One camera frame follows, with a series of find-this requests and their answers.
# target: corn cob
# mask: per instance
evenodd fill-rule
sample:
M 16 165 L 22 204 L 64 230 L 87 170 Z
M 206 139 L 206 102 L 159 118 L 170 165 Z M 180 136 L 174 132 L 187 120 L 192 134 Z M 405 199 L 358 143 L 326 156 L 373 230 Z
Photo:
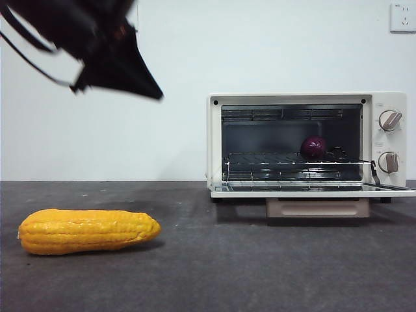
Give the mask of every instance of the corn cob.
M 18 238 L 31 254 L 63 255 L 118 250 L 150 241 L 160 231 L 159 223 L 146 213 L 45 209 L 21 223 Z

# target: red onion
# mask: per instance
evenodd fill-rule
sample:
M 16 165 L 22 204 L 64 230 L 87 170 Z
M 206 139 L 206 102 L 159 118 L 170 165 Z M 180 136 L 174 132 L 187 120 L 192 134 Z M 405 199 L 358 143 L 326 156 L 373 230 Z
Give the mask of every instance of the red onion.
M 326 152 L 326 141 L 321 136 L 313 135 L 306 138 L 300 147 L 303 158 L 315 161 L 323 158 Z

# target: wall outlet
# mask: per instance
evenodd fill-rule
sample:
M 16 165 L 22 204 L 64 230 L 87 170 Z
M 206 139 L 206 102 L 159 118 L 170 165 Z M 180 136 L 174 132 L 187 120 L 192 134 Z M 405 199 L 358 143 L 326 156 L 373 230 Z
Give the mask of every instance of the wall outlet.
M 416 33 L 416 3 L 392 3 L 390 5 L 390 31 L 392 33 Z

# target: control knob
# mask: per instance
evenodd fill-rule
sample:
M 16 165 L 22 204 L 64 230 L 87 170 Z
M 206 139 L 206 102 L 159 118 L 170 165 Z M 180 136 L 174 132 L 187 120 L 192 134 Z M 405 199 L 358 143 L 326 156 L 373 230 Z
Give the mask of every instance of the control knob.
M 378 166 L 384 172 L 392 174 L 393 172 L 398 172 L 398 156 L 392 151 L 388 151 L 380 156 L 378 159 Z
M 393 131 L 402 117 L 403 115 L 401 112 L 387 110 L 382 112 L 378 119 L 378 123 L 384 131 Z

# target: dark gray surface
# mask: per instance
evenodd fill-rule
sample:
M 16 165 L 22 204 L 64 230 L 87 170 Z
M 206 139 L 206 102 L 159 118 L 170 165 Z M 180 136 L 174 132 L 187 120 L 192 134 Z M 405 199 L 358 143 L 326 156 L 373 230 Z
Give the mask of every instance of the dark gray surface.
M 264 201 L 213 204 L 203 182 L 1 192 L 4 312 L 416 310 L 416 199 L 374 203 L 368 220 L 267 226 Z M 163 231 L 120 252 L 29 255 L 17 228 L 48 207 L 144 211 Z

